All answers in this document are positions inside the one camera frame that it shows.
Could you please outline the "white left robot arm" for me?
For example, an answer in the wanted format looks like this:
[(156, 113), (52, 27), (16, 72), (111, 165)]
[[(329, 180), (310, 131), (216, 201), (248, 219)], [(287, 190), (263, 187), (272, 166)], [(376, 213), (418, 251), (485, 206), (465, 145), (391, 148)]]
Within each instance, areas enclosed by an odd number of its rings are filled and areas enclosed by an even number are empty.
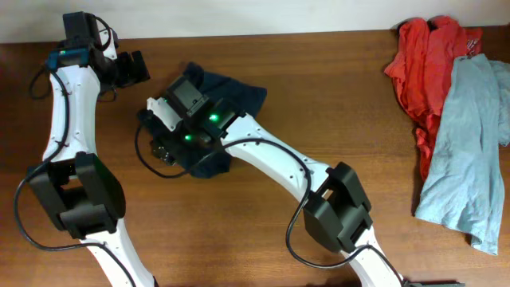
[(64, 14), (65, 39), (45, 61), (53, 93), (49, 142), (24, 179), (51, 223), (88, 249), (113, 286), (156, 286), (140, 261), (124, 222), (126, 200), (116, 177), (99, 160), (96, 104), (150, 74), (141, 52), (117, 53), (116, 32), (94, 14)]

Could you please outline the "navy blue shorts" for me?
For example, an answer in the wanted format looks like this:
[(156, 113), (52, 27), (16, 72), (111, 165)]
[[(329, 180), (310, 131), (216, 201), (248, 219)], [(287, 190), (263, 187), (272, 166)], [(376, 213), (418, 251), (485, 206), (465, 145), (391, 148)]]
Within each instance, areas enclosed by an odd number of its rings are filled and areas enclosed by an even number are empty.
[[(199, 179), (210, 179), (228, 172), (232, 157), (214, 149), (220, 144), (220, 139), (227, 135), (226, 129), (237, 117), (257, 116), (267, 94), (266, 88), (208, 72), (194, 62), (188, 63), (182, 74), (160, 97), (166, 98), (182, 118), (174, 132), (184, 129), (192, 133), (205, 132), (215, 139), (215, 142), (209, 155), (191, 167), (182, 167), (180, 175), (189, 174)], [(150, 128), (166, 128), (147, 107), (138, 111), (137, 118), (139, 126), (135, 138), (139, 137), (141, 130), (149, 133)]]

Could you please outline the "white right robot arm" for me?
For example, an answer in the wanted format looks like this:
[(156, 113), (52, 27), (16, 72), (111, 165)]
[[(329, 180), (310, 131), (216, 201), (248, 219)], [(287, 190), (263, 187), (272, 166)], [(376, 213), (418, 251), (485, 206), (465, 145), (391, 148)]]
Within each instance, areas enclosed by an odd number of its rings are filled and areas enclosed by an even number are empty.
[(317, 269), (350, 265), (364, 286), (402, 286), (402, 275), (382, 252), (370, 216), (371, 203), (356, 172), (340, 162), (316, 161), (267, 132), (239, 104), (217, 100), (178, 77), (159, 98), (148, 98), (140, 116), (153, 136), (156, 157), (190, 172), (224, 152), (279, 183), (299, 202), (286, 241), (299, 217), (308, 234), (344, 259)]

